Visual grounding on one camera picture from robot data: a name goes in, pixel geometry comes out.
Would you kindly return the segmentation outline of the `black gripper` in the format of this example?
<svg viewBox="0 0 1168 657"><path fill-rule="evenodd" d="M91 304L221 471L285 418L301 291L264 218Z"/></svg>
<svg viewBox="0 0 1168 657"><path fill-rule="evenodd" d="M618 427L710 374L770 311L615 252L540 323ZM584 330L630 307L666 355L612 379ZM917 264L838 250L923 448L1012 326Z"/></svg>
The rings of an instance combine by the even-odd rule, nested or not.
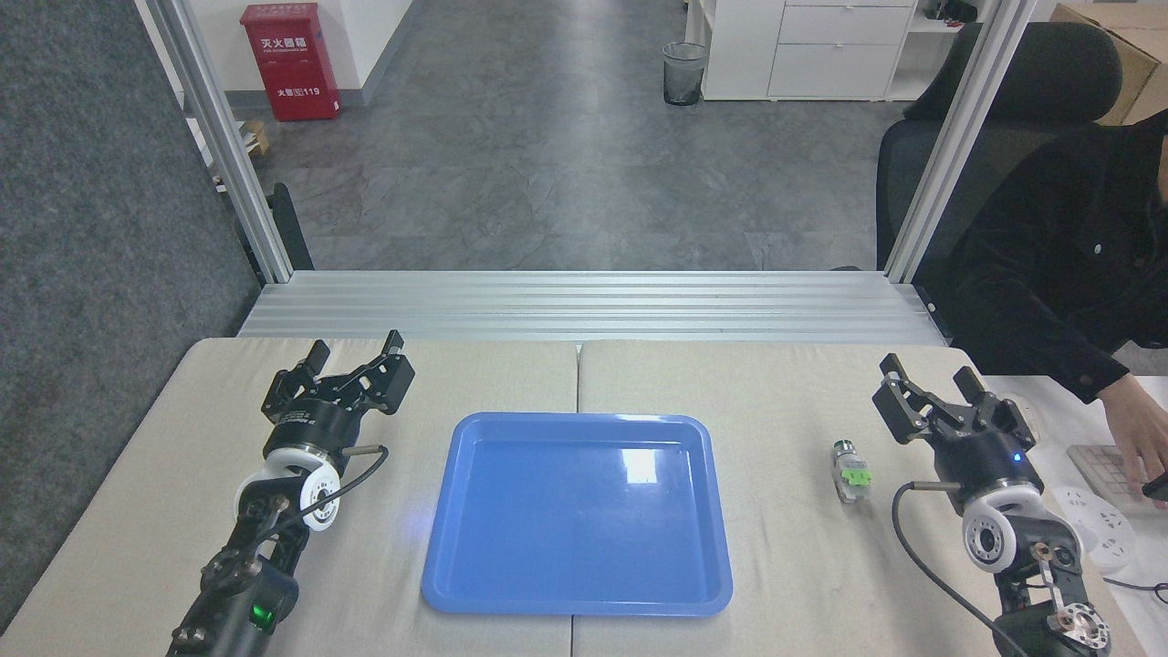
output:
<svg viewBox="0 0 1168 657"><path fill-rule="evenodd" d="M888 353L880 369L883 379L871 399L894 441L905 445L918 438L932 440L938 435L934 421L945 428L943 433L958 433L960 409L909 380L897 354ZM1018 483L1030 483L1040 492L1047 490L1027 459L1027 450L1038 440L1018 406L986 390L972 367L957 371L953 382L971 407L964 414L971 433L932 441L938 477L960 485L948 498L975 499L987 490Z"/></svg>
<svg viewBox="0 0 1168 657"><path fill-rule="evenodd" d="M356 444L364 412L396 414L412 386L413 368L402 353L403 346L403 337L392 328L371 361L318 383L331 350L317 339L296 367L277 371L262 403L263 415L274 422L266 456L276 449L310 447L331 459L346 459L341 452ZM296 400L317 386L318 399Z"/></svg>

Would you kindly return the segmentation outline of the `person's hand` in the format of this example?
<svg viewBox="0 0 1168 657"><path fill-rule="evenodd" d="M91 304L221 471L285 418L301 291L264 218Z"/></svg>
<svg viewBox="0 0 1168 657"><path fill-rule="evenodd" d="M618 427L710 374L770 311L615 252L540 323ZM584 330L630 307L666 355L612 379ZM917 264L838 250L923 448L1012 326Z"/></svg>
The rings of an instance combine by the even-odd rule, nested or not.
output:
<svg viewBox="0 0 1168 657"><path fill-rule="evenodd" d="M1114 444L1122 458L1129 495L1164 473L1167 412L1133 374L1125 374L1098 392Z"/></svg>

